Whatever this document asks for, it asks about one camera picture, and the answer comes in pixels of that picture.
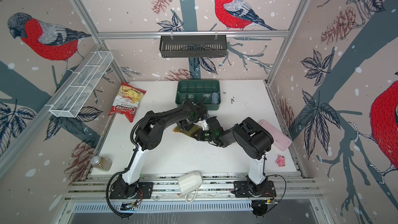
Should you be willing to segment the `olive yellow sock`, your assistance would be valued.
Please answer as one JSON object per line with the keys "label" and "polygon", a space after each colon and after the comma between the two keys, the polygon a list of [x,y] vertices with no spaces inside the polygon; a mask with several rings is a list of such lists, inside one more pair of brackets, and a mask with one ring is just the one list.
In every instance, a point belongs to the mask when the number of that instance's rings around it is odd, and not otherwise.
{"label": "olive yellow sock", "polygon": [[200,126],[194,124],[190,130],[185,130],[184,128],[182,128],[180,126],[177,126],[173,131],[176,133],[182,133],[190,138],[193,138],[193,134],[201,129],[202,128]]}

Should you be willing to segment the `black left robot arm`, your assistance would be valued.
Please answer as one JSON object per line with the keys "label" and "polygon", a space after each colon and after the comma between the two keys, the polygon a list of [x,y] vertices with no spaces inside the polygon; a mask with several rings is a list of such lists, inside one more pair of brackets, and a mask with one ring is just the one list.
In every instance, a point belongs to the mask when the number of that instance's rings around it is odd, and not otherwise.
{"label": "black left robot arm", "polygon": [[169,111],[148,112],[131,130],[130,140],[135,148],[128,166],[119,173],[117,185],[125,191],[137,185],[147,153],[160,144],[165,129],[179,123],[189,130],[195,123],[204,119],[206,114],[206,106],[192,101],[186,101],[180,107]]}

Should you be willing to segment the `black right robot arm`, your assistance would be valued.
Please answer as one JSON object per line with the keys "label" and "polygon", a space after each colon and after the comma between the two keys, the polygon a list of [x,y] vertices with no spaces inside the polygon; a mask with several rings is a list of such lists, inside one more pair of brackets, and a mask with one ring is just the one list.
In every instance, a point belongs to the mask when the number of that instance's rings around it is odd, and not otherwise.
{"label": "black right robot arm", "polygon": [[272,135],[250,117],[227,130],[221,127],[216,116],[207,118],[206,123],[207,130],[199,128],[191,137],[222,148],[238,144],[251,158],[247,178],[248,191],[254,196],[263,194],[268,183],[265,154],[274,143]]}

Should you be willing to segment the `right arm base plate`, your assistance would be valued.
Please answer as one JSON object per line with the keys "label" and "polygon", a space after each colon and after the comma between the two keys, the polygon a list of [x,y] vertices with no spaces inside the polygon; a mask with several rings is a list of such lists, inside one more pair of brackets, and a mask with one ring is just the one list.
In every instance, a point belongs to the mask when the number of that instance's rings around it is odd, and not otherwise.
{"label": "right arm base plate", "polygon": [[256,185],[252,181],[235,181],[231,193],[237,198],[262,198],[277,196],[274,183],[270,180],[264,180]]}

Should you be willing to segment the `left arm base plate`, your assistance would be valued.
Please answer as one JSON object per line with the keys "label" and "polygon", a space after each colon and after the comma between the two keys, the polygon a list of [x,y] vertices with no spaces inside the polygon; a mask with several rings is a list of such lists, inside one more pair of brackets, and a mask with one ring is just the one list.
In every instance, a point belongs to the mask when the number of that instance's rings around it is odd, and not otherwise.
{"label": "left arm base plate", "polygon": [[124,181],[116,181],[110,187],[110,199],[150,199],[154,184],[152,182],[135,182],[127,185]]}

